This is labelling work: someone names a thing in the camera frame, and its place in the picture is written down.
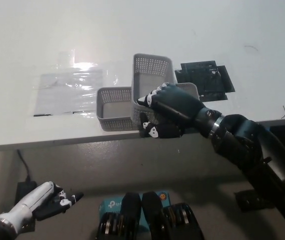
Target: gray plastic basket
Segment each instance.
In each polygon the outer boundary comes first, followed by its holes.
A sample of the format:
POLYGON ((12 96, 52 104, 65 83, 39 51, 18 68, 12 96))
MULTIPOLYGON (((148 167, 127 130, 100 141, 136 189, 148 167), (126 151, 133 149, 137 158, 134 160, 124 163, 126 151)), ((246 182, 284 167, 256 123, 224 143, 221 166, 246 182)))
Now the gray plastic basket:
MULTIPOLYGON (((132 108, 130 117, 135 124, 140 124, 140 113, 146 113, 149 121, 154 124, 164 120, 159 114, 155 114, 153 110, 137 104, 136 100, 149 94, 152 90, 166 82, 177 83, 173 63, 168 57, 141 53, 133 56, 132 108)), ((177 86, 199 99, 197 87, 193 83, 178 83, 177 86)))
POLYGON ((97 91, 96 115, 104 131, 133 131, 130 87, 103 87, 97 91))

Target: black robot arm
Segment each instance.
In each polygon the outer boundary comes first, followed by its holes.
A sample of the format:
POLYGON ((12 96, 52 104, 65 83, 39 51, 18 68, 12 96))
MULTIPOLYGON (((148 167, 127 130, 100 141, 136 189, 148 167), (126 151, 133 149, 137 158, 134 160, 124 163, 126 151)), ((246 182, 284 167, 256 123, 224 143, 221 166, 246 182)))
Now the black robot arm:
POLYGON ((285 218, 285 147, 270 131, 242 115, 223 116, 172 84, 137 103, 152 108, 180 129, 194 127, 214 150, 235 164, 254 189, 285 218))

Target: white table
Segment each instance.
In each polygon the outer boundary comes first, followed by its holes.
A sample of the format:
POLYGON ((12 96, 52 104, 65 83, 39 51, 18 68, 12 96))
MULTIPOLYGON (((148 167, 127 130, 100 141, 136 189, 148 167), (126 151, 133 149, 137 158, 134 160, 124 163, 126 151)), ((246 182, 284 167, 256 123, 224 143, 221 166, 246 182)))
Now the white table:
POLYGON ((37 84, 61 53, 108 63, 130 86, 136 53, 225 65, 236 92, 224 115, 285 124, 285 0, 0 0, 0 150, 137 137, 95 113, 33 117, 37 84))

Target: white robotic hand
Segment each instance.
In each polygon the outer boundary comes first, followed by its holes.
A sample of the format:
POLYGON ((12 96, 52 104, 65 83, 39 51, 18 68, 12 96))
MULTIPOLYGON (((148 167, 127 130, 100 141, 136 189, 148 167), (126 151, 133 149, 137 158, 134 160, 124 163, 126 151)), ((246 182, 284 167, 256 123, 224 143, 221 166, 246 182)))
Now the white robotic hand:
POLYGON ((44 220, 66 212, 84 196, 67 196, 64 189, 48 181, 24 196, 9 212, 0 214, 0 240, 14 240, 33 220, 44 220))

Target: robotic hand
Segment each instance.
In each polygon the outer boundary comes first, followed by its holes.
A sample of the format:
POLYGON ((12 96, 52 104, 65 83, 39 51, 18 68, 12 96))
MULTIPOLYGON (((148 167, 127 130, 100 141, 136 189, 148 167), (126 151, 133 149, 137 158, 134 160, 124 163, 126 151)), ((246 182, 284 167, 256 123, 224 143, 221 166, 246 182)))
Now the robotic hand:
MULTIPOLYGON (((176 127, 173 137, 179 137, 177 129, 183 133, 186 128, 196 128, 211 140, 216 153, 235 164, 257 193, 272 202, 285 218, 285 147, 262 125, 239 114, 223 116, 169 83, 137 99, 137 103, 170 120, 176 127)), ((162 131, 162 124, 150 123, 143 114, 140 120, 152 137, 171 135, 162 131)))
POLYGON ((65 213, 84 196, 67 196, 64 189, 48 181, 23 197, 10 212, 0 214, 0 240, 14 240, 25 225, 65 213))

